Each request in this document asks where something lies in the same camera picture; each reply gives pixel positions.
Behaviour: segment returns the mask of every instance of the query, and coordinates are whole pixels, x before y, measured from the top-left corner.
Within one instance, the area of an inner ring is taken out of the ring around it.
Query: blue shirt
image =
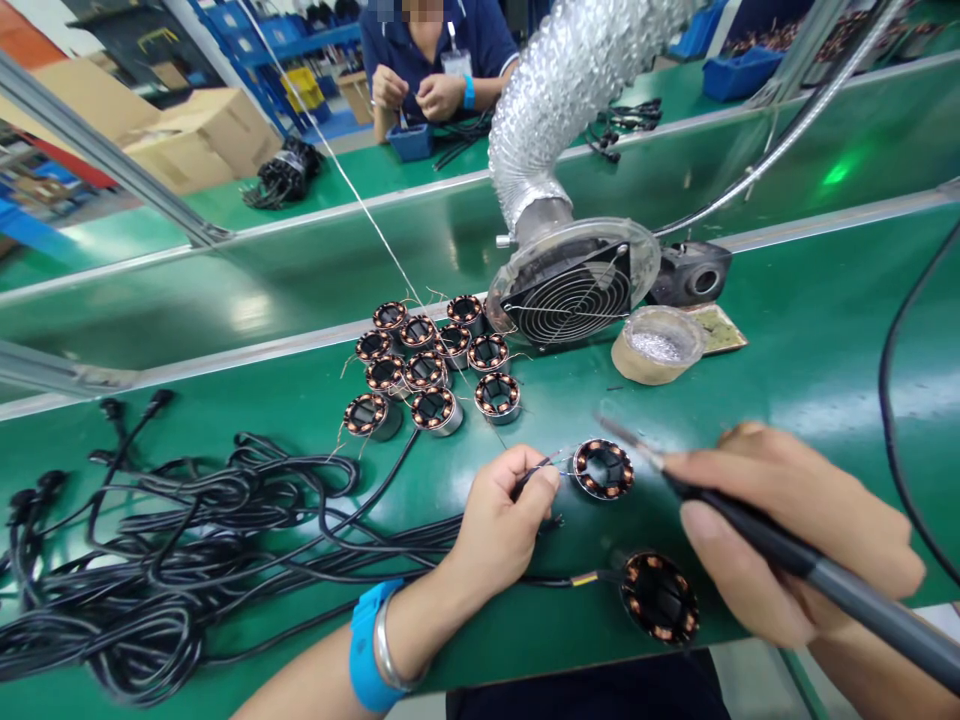
[[[428,75],[443,72],[441,56],[453,49],[447,21],[456,29],[457,49],[470,51],[470,64],[475,78],[500,77],[519,57],[517,44],[510,35],[507,21],[497,0],[447,0],[444,3],[444,25],[437,41],[437,54],[431,63],[410,37],[404,22],[381,22],[376,10],[360,13],[360,38],[363,42],[363,64],[367,85],[373,91],[373,73],[377,65],[386,65],[406,80],[410,92],[403,101],[403,111],[411,118],[424,121],[416,95],[420,82]],[[476,114],[460,110],[456,117]]]

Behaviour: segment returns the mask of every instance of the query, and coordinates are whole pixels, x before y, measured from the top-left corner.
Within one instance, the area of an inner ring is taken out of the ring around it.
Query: fan grille
[[[547,280],[522,307],[504,309],[530,342],[552,345],[589,337],[629,306],[630,278],[613,263],[594,260]]]

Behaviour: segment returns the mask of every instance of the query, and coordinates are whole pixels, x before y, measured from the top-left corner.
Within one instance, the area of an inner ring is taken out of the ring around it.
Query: gray cable
[[[833,100],[836,94],[840,91],[840,87],[847,81],[853,71],[856,70],[857,66],[863,60],[868,52],[873,48],[874,45],[880,40],[880,36],[886,31],[887,27],[896,17],[897,12],[900,10],[900,6],[903,5],[905,0],[886,0],[886,7],[880,11],[877,16],[877,20],[874,23],[873,27],[870,28],[866,37],[863,39],[863,42],[860,43],[860,46],[856,51],[847,58],[846,63],[837,73],[836,77],[827,85],[822,92],[819,92],[819,97],[817,94],[814,94],[815,102],[810,105],[809,108],[805,109],[805,114],[794,121],[793,127],[788,132],[788,134],[777,143],[776,147],[773,148],[769,153],[767,153],[760,162],[757,163],[752,172],[748,172],[740,180],[735,182],[729,188],[727,188],[720,197],[711,202],[709,205],[697,210],[691,215],[687,215],[685,218],[677,220],[676,222],[670,223],[669,225],[664,225],[659,230],[654,231],[655,237],[663,237],[664,235],[669,235],[670,233],[676,232],[677,230],[683,230],[684,228],[690,227],[696,222],[699,222],[707,215],[714,213],[719,210],[721,207],[726,205],[730,200],[735,198],[737,195],[742,193],[753,183],[760,179],[767,170],[769,170],[777,160],[779,160],[783,155],[789,150],[793,145],[800,139],[800,137],[807,131],[813,121],[819,117],[819,115],[824,111],[827,105]]]

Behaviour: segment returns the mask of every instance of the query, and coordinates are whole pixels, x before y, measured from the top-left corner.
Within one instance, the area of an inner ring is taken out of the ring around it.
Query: id badge
[[[443,63],[443,72],[446,75],[462,75],[473,77],[473,66],[470,64],[469,50],[451,50],[440,56]]]

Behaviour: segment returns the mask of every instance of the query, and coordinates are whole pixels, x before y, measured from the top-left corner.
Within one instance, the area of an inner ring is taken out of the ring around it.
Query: silver bracelet
[[[396,667],[394,667],[393,658],[390,657],[390,647],[387,645],[387,608],[390,607],[390,600],[392,599],[393,593],[383,601],[383,605],[377,611],[377,620],[373,627],[374,650],[376,657],[380,659],[378,667],[383,670],[384,682],[395,690],[409,693],[416,690],[417,686],[423,681],[427,674],[427,668],[424,668],[423,672],[420,673],[420,677],[407,682],[400,677]]]

